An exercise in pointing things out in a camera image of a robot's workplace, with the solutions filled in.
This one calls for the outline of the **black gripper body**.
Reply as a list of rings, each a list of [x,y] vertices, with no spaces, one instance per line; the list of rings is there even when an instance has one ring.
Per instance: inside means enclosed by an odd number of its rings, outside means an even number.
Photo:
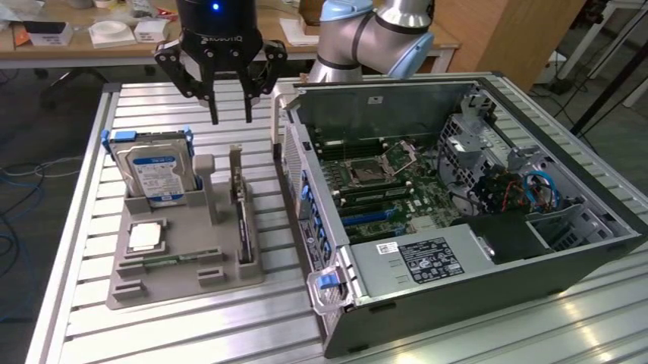
[[[262,50],[254,0],[178,1],[180,47],[204,71],[240,71]]]

